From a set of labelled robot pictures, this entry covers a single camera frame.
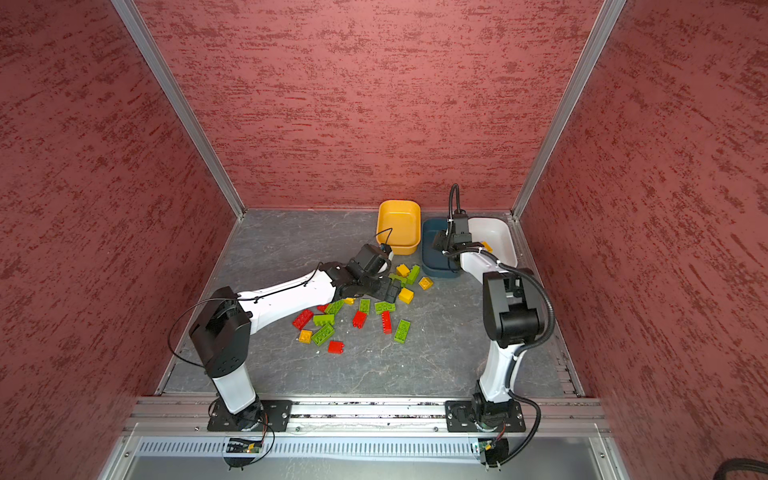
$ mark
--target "metal corner post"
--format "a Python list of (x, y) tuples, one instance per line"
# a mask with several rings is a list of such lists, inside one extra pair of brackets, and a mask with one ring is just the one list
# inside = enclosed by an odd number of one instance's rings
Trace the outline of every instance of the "metal corner post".
[(216, 155), (216, 151), (208, 141), (208, 138), (203, 131), (202, 125), (197, 121), (192, 107), (187, 102), (184, 94), (181, 92), (178, 83), (174, 75), (171, 73), (168, 64), (163, 59), (163, 55), (160, 53), (160, 49), (152, 38), (152, 34), (147, 28), (147, 24), (144, 23), (144, 19), (141, 17), (141, 13), (136, 8), (133, 0), (111, 0), (112, 5), (118, 11), (120, 18), (125, 24), (125, 28), (128, 29), (128, 33), (134, 39), (136, 46), (144, 56), (144, 60), (149, 65), (160, 86), (163, 88), (163, 92), (168, 97), (168, 101), (176, 111), (181, 120), (184, 128), (187, 129), (187, 133), (192, 138), (192, 141), (197, 147), (197, 151), (200, 152), (201, 157), (208, 166), (208, 170), (214, 176), (214, 180), (221, 189), (221, 193), (227, 199), (232, 211), (238, 219), (242, 219), (245, 214), (246, 207), (240, 196), (237, 194), (232, 181), (224, 170), (219, 157)]
[(605, 42), (608, 40), (614, 25), (616, 25), (621, 9), (624, 8), (625, 1), (605, 0), (600, 8), (589, 38), (587, 38), (587, 43), (584, 44), (584, 50), (581, 51), (581, 56), (576, 62), (571, 80), (568, 82), (563, 98), (560, 100), (558, 109), (554, 113), (549, 130), (541, 142), (541, 148), (533, 160), (531, 170), (528, 172), (515, 205), (512, 207), (512, 217), (514, 219), (519, 220), (522, 218), (523, 210), (528, 205), (536, 184), (544, 173), (549, 157), (552, 155), (554, 147), (557, 145), (560, 135), (563, 133), (565, 125), (576, 106), (576, 102), (578, 102), (581, 92), (584, 90), (584, 86), (587, 84), (587, 80), (595, 64), (598, 62)]

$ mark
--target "red wall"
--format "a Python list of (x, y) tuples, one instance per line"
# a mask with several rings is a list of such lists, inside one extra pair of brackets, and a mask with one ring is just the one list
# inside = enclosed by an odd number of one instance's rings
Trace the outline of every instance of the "red wall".
[(601, 0), (137, 0), (249, 207), (510, 208)]
[(108, 0), (3, 2), (0, 84), (0, 478), (93, 478), (233, 214)]
[(766, 25), (630, 0), (525, 211), (632, 478), (768, 460)]

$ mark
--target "yellow bin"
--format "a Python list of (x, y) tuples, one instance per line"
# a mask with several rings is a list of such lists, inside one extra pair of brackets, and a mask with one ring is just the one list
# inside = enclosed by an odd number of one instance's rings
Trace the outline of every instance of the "yellow bin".
[(395, 255), (410, 255), (416, 252), (416, 247), (422, 241), (422, 209), (416, 202), (410, 200), (387, 200), (379, 205), (379, 225), (376, 231), (380, 233), (376, 240), (387, 243)]

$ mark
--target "black mounting plate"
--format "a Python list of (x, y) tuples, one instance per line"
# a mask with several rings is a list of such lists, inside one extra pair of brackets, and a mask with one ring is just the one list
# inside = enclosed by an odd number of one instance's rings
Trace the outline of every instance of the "black mounting plate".
[[(509, 415), (504, 417), (507, 432), (524, 432), (525, 420), (522, 418), (520, 403), (512, 402), (512, 405)], [(449, 400), (445, 402), (445, 422), (448, 424), (449, 432), (480, 432), (481, 430), (475, 424), (474, 416), (470, 401)], [(502, 425), (499, 424), (493, 432), (500, 432), (501, 430)]]
[[(267, 425), (274, 432), (285, 432), (290, 421), (290, 410), (293, 402), (290, 400), (261, 400), (261, 408), (266, 413)], [(227, 411), (224, 402), (214, 403), (214, 410), (208, 419), (208, 432), (242, 432), (236, 426), (236, 419)]]

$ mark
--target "dark blue bin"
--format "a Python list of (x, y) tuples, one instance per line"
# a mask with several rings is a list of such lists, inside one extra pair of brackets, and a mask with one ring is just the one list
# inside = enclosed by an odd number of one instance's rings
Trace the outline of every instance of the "dark blue bin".
[(453, 260), (448, 260), (442, 252), (432, 248), (435, 235), (448, 228), (445, 218), (429, 218), (422, 223), (422, 268), (426, 276), (436, 278), (456, 278), (462, 268)]

